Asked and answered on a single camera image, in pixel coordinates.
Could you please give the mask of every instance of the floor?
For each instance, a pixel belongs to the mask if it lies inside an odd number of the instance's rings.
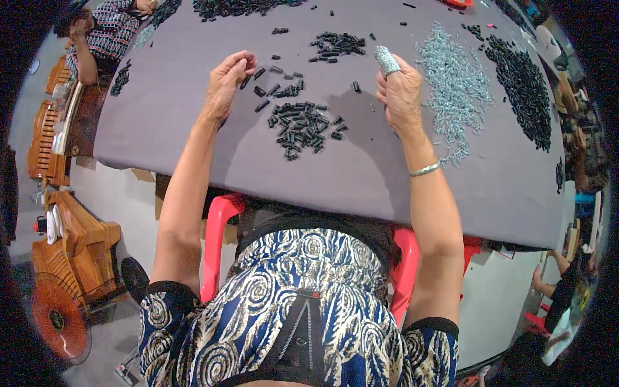
[[[65,44],[55,36],[48,37],[38,54],[40,68],[26,78],[14,112],[9,142],[17,152],[19,217],[17,241],[10,248],[13,263],[28,261],[32,242],[41,238],[32,230],[36,217],[43,211],[30,199],[38,188],[26,176],[26,155],[32,140],[33,117],[41,101],[50,97],[43,92],[47,76]],[[157,236],[154,183],[138,181],[130,170],[114,170],[94,160],[73,159],[71,188],[84,206],[99,218],[121,225],[119,260],[132,256],[150,273]],[[231,265],[234,250],[234,245],[223,247],[222,272]],[[528,284],[539,258],[539,253],[517,254],[514,259],[496,253],[473,257],[462,289],[461,368],[505,350],[524,309],[536,308]],[[136,345],[138,324],[137,305],[133,301],[118,303],[111,322],[92,327],[92,351],[86,362],[65,373],[67,382],[80,387],[125,386],[114,369]],[[139,375],[137,362],[132,373]]]

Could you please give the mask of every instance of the blue and white patterned shirt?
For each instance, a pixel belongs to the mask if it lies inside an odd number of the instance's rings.
[[[126,12],[133,3],[134,0],[106,0],[92,11],[92,17],[97,24],[104,27],[90,31],[86,38],[95,59],[120,62],[123,58],[133,35],[140,27],[139,20]],[[71,45],[67,53],[67,67],[77,75],[77,53],[74,45]]]
[[[325,228],[250,244],[215,298],[149,286],[141,303],[141,373],[149,386],[453,386],[457,326],[425,318],[399,331],[387,277],[360,240]]]

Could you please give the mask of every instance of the orange fan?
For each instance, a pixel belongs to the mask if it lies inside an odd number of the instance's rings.
[[[90,353],[90,325],[71,288],[50,273],[37,273],[31,296],[35,326],[62,359],[77,365]]]

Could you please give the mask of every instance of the wooden chair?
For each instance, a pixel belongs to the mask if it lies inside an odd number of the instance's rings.
[[[121,229],[100,222],[75,199],[72,191],[45,192],[45,211],[58,206],[64,234],[52,245],[47,238],[32,243],[35,273],[48,272],[77,295],[86,314],[124,292],[116,268],[115,245]]]
[[[53,186],[70,185],[69,166],[71,158],[56,155],[51,151],[54,140],[54,124],[58,111],[51,107],[50,101],[42,101],[34,120],[32,144],[28,150],[28,177],[41,179]]]
[[[50,71],[50,76],[47,79],[47,86],[45,87],[45,92],[47,94],[52,94],[56,85],[62,85],[67,83],[70,76],[71,71],[67,67],[67,56],[62,55],[60,58],[58,58],[58,62],[56,62],[56,64]]]

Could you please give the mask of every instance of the silver bracelet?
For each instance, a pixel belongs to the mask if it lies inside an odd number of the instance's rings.
[[[421,175],[425,175],[426,173],[430,173],[432,171],[435,171],[437,169],[439,169],[441,167],[441,162],[437,161],[436,163],[429,165],[425,168],[421,168],[419,171],[414,171],[410,173],[410,177],[417,177],[417,176],[421,176]]]

